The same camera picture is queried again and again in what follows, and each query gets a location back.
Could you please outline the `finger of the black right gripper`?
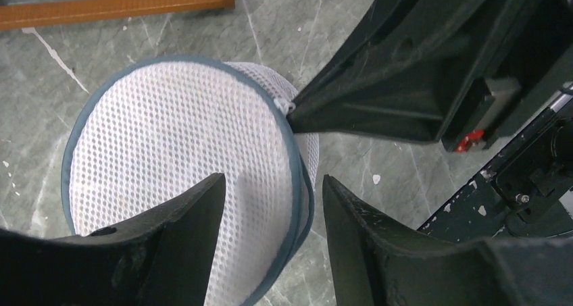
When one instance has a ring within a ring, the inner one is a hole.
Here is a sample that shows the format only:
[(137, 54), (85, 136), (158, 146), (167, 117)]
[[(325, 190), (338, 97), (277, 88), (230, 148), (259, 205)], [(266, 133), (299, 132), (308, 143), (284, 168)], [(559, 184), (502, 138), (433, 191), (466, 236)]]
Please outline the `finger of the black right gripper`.
[(310, 87), (363, 85), (430, 56), (485, 0), (374, 0)]
[(359, 26), (296, 97), (289, 123), (296, 133), (457, 144), (476, 134), (481, 94), (471, 86), (488, 39), (462, 28), (416, 57), (410, 37), (383, 53), (379, 34)]

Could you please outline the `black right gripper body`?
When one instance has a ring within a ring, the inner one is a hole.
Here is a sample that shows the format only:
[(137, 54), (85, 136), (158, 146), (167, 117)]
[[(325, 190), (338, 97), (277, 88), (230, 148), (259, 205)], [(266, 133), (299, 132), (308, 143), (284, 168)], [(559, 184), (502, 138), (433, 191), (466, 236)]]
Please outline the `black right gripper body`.
[(572, 0), (525, 0), (453, 116), (445, 150), (485, 150), (517, 132), (553, 96), (540, 83), (561, 61), (572, 65)]

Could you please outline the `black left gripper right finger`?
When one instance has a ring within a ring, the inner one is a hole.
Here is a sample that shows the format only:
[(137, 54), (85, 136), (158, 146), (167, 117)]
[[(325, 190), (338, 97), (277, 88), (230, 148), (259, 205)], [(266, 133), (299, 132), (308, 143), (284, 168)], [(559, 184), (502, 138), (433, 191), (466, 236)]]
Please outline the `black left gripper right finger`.
[(338, 305), (571, 305), (572, 240), (450, 243), (413, 230), (332, 176), (322, 183)]

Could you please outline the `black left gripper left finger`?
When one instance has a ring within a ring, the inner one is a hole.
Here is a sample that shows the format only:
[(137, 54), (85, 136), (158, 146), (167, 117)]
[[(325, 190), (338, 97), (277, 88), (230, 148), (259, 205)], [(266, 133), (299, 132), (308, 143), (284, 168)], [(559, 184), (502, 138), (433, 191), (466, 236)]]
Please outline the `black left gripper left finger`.
[(226, 183), (183, 194), (88, 236), (1, 231), (2, 305), (202, 305)]

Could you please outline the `white mesh laundry bag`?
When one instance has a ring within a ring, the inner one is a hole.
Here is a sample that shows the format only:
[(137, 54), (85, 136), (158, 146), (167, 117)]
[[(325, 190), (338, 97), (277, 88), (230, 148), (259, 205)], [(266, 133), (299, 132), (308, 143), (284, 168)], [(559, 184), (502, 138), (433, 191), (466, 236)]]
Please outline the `white mesh laundry bag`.
[(318, 136), (287, 122), (297, 89), (273, 69), (158, 57), (106, 81), (80, 112), (61, 169), (64, 215), (87, 235), (223, 173), (206, 305), (254, 305), (306, 239)]

